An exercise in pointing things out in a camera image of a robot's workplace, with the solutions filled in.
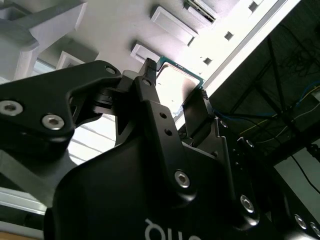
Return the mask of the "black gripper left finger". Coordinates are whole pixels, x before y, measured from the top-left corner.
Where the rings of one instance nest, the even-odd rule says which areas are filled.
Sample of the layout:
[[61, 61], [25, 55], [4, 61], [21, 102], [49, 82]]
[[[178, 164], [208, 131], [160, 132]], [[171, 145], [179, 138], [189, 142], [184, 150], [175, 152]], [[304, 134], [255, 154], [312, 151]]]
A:
[[141, 140], [153, 163], [154, 188], [175, 206], [188, 204], [197, 190], [171, 113], [156, 92], [156, 73], [151, 59], [134, 79], [96, 60], [1, 85], [1, 173], [51, 206], [58, 184], [75, 167], [67, 151], [75, 129], [110, 114], [115, 145]]

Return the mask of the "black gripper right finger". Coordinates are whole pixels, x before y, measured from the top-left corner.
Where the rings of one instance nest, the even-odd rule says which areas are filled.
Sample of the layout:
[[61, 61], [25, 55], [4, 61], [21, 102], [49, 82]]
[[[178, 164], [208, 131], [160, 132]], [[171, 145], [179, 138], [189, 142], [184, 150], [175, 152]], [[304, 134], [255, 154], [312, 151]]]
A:
[[263, 213], [270, 213], [273, 225], [281, 229], [287, 212], [276, 174], [217, 117], [203, 89], [192, 91], [183, 103], [183, 112], [194, 147], [213, 155], [219, 164], [217, 177], [227, 205], [226, 216], [233, 225], [247, 230]]

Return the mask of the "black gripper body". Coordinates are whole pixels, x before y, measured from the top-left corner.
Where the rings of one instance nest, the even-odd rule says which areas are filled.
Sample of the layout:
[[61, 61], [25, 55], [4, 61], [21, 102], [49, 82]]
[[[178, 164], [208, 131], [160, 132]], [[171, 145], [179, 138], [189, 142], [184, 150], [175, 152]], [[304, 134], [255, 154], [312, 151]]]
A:
[[261, 216], [237, 228], [217, 160], [186, 146], [196, 197], [176, 201], [160, 182], [156, 155], [141, 138], [72, 169], [44, 217], [46, 240], [280, 240]]

